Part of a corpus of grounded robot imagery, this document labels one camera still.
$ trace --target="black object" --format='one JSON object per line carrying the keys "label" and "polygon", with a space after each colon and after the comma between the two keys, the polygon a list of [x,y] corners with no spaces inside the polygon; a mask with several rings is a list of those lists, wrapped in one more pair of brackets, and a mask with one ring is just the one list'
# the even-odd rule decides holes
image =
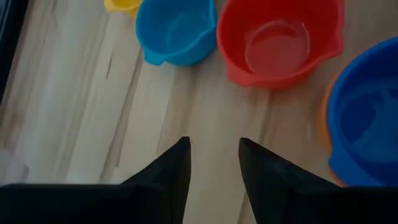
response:
{"label": "black object", "polygon": [[398,223],[397,189],[340,188],[246,138],[239,161],[257,224]]}
{"label": "black object", "polygon": [[28,0],[0,0],[0,99],[18,43]]}
{"label": "black object", "polygon": [[183,137],[121,185],[1,187],[0,223],[182,223],[190,174],[190,140]]}

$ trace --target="yellow plastic bowl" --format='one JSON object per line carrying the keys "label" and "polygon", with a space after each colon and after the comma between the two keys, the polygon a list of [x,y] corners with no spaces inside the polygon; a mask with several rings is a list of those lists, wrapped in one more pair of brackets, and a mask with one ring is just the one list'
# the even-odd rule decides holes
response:
{"label": "yellow plastic bowl", "polygon": [[124,12],[131,17],[137,15],[142,0],[105,0],[105,9],[108,12]]}

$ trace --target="bowl handle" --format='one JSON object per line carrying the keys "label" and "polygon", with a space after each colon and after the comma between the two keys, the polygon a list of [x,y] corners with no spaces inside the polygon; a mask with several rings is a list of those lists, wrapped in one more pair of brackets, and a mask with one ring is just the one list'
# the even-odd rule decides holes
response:
{"label": "bowl handle", "polygon": [[331,57],[337,56],[343,52],[344,40],[341,34],[336,34],[333,40],[329,43],[326,48],[325,54],[329,54]]}
{"label": "bowl handle", "polygon": [[152,52],[151,50],[144,49],[144,59],[152,65],[161,65],[165,61],[165,56]]}
{"label": "bowl handle", "polygon": [[251,86],[258,81],[258,78],[248,73],[236,70],[235,68],[227,68],[226,73],[232,82],[235,82],[243,87]]}

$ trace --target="wood grain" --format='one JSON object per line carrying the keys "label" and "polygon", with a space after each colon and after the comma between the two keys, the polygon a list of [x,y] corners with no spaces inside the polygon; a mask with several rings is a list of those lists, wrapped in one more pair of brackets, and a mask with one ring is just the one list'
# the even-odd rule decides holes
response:
{"label": "wood grain", "polygon": [[255,223],[239,138],[332,180],[315,129],[326,86],[355,55],[398,34],[396,0],[345,4],[344,53],[297,86],[269,91],[229,82],[217,50],[194,67],[143,62],[134,21],[109,15],[102,0],[31,1],[0,110],[0,183],[117,184],[189,135],[184,222]]}

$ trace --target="red plastic bowl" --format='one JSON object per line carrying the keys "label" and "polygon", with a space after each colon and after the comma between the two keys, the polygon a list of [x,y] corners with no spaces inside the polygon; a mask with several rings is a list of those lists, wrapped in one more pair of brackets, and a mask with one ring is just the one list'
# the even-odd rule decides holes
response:
{"label": "red plastic bowl", "polygon": [[286,88],[342,53],[343,24],[344,0],[229,0],[217,41],[232,82]]}

